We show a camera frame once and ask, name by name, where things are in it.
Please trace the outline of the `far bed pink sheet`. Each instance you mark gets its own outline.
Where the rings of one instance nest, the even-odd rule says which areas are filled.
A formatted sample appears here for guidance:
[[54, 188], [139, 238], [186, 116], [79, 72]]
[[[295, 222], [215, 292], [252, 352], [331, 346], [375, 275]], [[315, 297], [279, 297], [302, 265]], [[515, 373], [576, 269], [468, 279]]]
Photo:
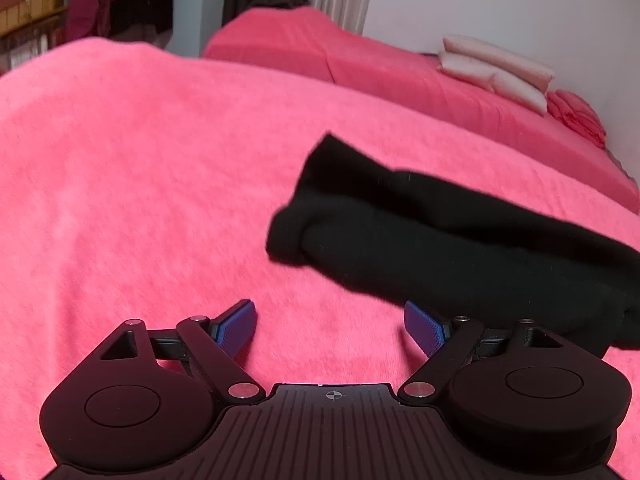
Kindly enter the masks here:
[[639, 210], [638, 184], [605, 148], [544, 112], [543, 99], [506, 98], [454, 79], [434, 56], [346, 32], [311, 6], [250, 9], [215, 32], [203, 55], [283, 70], [411, 108], [513, 148], [631, 212]]

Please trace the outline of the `wooden shelf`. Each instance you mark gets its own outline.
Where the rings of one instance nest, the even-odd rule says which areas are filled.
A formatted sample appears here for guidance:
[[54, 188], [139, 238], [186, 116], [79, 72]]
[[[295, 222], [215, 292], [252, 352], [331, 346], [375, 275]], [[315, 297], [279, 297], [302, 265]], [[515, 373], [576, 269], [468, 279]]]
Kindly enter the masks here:
[[66, 41], [68, 0], [1, 0], [1, 73]]

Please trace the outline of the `lower pale pink pillow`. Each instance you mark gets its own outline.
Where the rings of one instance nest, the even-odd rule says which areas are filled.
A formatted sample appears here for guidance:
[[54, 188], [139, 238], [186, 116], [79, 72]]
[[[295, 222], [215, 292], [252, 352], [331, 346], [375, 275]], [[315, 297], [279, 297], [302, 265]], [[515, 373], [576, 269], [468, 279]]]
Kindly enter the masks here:
[[548, 103], [544, 94], [524, 79], [503, 68], [462, 54], [440, 51], [438, 70], [457, 80], [480, 87], [544, 116]]

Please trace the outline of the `black pants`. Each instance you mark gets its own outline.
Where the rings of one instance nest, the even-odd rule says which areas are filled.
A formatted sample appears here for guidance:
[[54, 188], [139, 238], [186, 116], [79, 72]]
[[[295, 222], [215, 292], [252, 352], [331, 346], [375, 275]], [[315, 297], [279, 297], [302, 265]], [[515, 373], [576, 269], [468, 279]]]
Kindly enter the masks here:
[[273, 261], [493, 328], [531, 318], [596, 356], [639, 344], [639, 254], [460, 185], [393, 170], [336, 136], [270, 223]]

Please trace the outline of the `near bed pink blanket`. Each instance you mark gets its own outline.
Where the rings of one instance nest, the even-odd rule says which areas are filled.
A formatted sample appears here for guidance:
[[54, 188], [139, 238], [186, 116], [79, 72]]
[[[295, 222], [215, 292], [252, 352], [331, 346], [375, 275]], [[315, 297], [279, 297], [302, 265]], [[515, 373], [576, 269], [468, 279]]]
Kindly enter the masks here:
[[396, 386], [422, 365], [398, 307], [268, 259], [270, 219], [327, 132], [638, 244], [638, 217], [589, 186], [408, 108], [149, 44], [66, 44], [1, 79], [3, 477], [52, 469], [40, 406], [127, 318], [166, 328], [253, 300], [243, 358], [265, 387]]

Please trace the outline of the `folded pink blanket stack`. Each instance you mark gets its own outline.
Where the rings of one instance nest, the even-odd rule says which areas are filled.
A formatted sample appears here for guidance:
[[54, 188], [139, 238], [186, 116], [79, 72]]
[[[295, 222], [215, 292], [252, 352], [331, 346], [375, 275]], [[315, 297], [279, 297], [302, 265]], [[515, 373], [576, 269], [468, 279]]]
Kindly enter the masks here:
[[597, 148], [606, 148], [606, 131], [594, 109], [577, 94], [566, 90], [546, 95], [549, 114], [566, 128], [589, 140]]

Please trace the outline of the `pale pink pillow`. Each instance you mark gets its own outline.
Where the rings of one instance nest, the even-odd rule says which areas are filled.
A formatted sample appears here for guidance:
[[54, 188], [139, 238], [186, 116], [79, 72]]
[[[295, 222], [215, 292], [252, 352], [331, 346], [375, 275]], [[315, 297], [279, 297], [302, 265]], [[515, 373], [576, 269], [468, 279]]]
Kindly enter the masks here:
[[503, 68], [462, 54], [440, 51], [438, 70], [457, 80], [480, 87], [544, 116], [548, 103], [544, 94], [524, 79]]
[[484, 40], [461, 35], [447, 35], [442, 37], [442, 45], [446, 52], [476, 58], [502, 68], [525, 80], [542, 93], [548, 91], [555, 77], [555, 72], [551, 67]]

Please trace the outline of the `upper pale pink pillow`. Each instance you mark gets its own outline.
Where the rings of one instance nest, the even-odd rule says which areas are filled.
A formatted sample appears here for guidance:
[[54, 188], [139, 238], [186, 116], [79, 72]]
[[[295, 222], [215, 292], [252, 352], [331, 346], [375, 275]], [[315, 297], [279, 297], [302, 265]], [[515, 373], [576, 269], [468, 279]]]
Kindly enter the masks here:
[[446, 52], [476, 58], [502, 68], [525, 80], [542, 93], [548, 91], [555, 77], [555, 72], [551, 67], [484, 40], [461, 35], [447, 35], [442, 37], [442, 45]]

